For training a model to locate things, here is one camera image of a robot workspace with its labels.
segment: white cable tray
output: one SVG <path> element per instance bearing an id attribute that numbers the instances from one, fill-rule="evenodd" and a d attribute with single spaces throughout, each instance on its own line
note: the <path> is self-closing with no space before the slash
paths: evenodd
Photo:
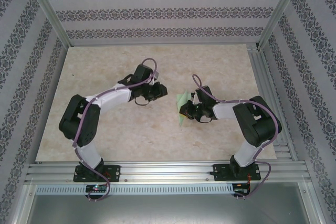
<path id="1" fill-rule="evenodd" d="M 38 185 L 36 195 L 83 195 L 86 185 Z M 232 194 L 232 184 L 111 185 L 111 195 Z"/>

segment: metal bracket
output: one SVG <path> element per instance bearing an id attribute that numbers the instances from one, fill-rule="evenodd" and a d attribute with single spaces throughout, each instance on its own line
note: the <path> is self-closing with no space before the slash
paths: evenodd
<path id="1" fill-rule="evenodd" d="M 105 180 L 99 177 L 97 180 L 92 180 L 92 178 L 85 178 L 81 175 L 82 167 L 77 165 L 74 173 L 74 182 L 105 182 Z M 103 173 L 110 182 L 119 182 L 120 178 L 120 165 L 104 165 Z"/>
<path id="2" fill-rule="evenodd" d="M 261 180 L 259 166 L 257 164 L 249 165 L 242 168 L 238 176 L 235 176 L 230 170 L 230 164 L 214 164 L 213 172 L 210 172 L 214 176 L 215 181 L 245 181 L 248 180 Z"/>

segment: patterned wallpaper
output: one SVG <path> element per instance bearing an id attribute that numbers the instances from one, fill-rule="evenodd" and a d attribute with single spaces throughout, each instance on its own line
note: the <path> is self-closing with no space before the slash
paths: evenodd
<path id="1" fill-rule="evenodd" d="M 0 0 L 0 223 L 35 161 L 66 50 L 36 0 Z"/>
<path id="2" fill-rule="evenodd" d="M 257 42 L 279 0 L 50 0 L 74 45 Z"/>
<path id="3" fill-rule="evenodd" d="M 336 0 L 291 0 L 264 48 L 293 143 L 336 223 Z"/>

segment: robotic arm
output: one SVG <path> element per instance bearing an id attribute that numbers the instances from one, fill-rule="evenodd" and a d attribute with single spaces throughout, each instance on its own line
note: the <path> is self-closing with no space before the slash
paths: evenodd
<path id="1" fill-rule="evenodd" d="M 208 86 L 202 88 L 207 93 L 212 94 Z M 257 102 L 271 111 L 260 96 L 253 97 L 250 101 Z M 242 177 L 246 178 L 247 171 L 254 163 L 255 155 L 259 154 L 262 146 L 270 142 L 275 134 L 276 126 L 273 119 L 262 108 L 250 103 L 220 103 L 209 97 L 201 89 L 192 93 L 192 100 L 181 107 L 180 114 L 201 123 L 205 123 L 202 121 L 203 117 L 209 118 L 210 121 L 237 119 L 245 141 L 238 152 L 230 159 L 230 171 L 226 171 L 228 178 L 233 177 L 238 180 Z M 281 132 L 281 124 L 277 118 L 276 120 L 278 132 Z"/>
<path id="2" fill-rule="evenodd" d="M 76 94 L 71 98 L 59 123 L 59 129 L 70 140 L 75 139 L 83 112 L 89 106 L 83 119 L 77 146 L 75 147 L 76 152 L 79 153 L 82 159 L 80 165 L 83 177 L 88 177 L 91 181 L 96 181 L 99 178 L 97 174 L 83 164 L 87 164 L 101 174 L 104 171 L 103 159 L 98 154 L 92 141 L 96 135 L 99 116 L 101 114 L 106 113 L 121 103 L 136 100 L 139 96 L 144 97 L 149 103 L 167 95 L 167 88 L 156 82 L 159 74 L 155 72 L 153 75 L 153 73 L 151 68 L 140 64 L 134 74 L 129 74 L 124 79 L 118 81 L 118 84 L 110 90 L 87 97 Z M 148 80 L 148 82 L 137 85 L 137 83 L 147 80 L 151 75 L 153 75 L 153 78 Z"/>

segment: black mounting bracket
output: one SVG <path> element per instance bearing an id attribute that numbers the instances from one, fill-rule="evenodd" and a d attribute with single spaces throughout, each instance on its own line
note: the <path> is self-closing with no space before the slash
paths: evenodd
<path id="1" fill-rule="evenodd" d="M 213 169 L 210 174 L 214 176 L 215 181 L 245 181 L 248 180 L 248 175 L 250 180 L 261 180 L 259 166 L 255 163 L 241 168 L 237 175 L 232 172 L 230 164 L 215 164 Z"/>
<path id="2" fill-rule="evenodd" d="M 119 182 L 120 165 L 104 165 L 101 173 L 110 182 Z M 83 166 L 77 165 L 74 173 L 74 182 L 106 182 L 102 177 L 85 176 Z"/>

